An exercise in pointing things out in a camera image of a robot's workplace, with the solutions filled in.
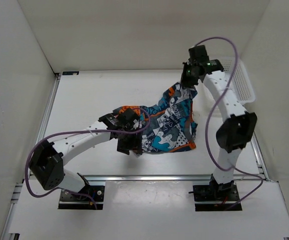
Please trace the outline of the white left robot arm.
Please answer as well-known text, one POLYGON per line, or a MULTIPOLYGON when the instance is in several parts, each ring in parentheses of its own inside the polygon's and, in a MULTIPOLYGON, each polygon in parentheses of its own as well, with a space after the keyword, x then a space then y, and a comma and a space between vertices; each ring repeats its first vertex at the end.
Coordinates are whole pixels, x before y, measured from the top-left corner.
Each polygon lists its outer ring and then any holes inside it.
POLYGON ((91 198, 91 185, 80 173, 66 170, 65 166, 78 155, 106 143, 117 140, 117 151, 129 154, 141 149, 141 134, 147 124, 141 123, 137 110, 108 113, 84 130, 58 132, 45 137, 31 150, 26 162, 30 171, 46 194, 63 190, 78 200, 91 198))

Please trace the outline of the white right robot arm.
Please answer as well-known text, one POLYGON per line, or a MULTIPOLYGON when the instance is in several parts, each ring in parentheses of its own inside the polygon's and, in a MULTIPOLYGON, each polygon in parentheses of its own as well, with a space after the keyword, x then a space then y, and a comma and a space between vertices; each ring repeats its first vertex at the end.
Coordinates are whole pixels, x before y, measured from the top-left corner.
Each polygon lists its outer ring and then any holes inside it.
POLYGON ((209 187, 209 195, 215 200, 227 194, 226 185, 233 182, 239 155, 251 141, 257 123, 257 115, 249 113, 232 90, 232 79, 217 59, 189 59, 183 64, 181 83, 192 87, 201 82, 215 100, 211 109, 218 108, 223 121, 215 134, 219 155, 212 160, 216 168, 211 179, 216 183, 209 187))

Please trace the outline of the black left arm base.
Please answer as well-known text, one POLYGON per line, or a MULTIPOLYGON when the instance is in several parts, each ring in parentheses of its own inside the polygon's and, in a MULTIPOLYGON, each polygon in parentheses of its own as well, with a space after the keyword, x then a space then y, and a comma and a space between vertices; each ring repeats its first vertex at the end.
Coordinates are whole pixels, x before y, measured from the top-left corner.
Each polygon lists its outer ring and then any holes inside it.
POLYGON ((93 210, 100 211, 104 207, 105 197, 105 182, 89 182, 90 187, 86 190, 93 198, 94 202, 87 196, 71 194, 67 190, 62 190, 59 196, 58 209, 59 210, 93 210))

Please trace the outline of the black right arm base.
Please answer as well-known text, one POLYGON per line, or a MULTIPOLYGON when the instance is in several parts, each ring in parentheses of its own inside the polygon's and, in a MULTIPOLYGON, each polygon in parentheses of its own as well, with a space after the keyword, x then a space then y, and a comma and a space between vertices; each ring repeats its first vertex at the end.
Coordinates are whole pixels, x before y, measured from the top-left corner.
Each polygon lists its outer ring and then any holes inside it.
POLYGON ((242 211, 237 186, 234 184, 230 190, 215 193, 209 185, 193 185, 188 192, 193 195, 196 212, 223 212, 242 211))

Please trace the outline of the colourful patterned shorts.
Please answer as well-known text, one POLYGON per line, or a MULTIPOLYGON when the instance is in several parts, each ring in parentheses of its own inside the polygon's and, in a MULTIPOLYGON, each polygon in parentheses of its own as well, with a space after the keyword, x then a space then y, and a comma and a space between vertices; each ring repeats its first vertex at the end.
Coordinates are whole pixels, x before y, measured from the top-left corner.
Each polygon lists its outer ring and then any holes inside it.
POLYGON ((157 104, 123 105, 114 109, 113 114, 117 116, 133 109, 140 116, 135 128, 150 123, 140 133, 140 149, 134 150, 136 154, 187 152, 196 148, 198 124, 193 119, 193 102, 197 94, 196 87, 185 87, 177 82, 163 92, 157 104))

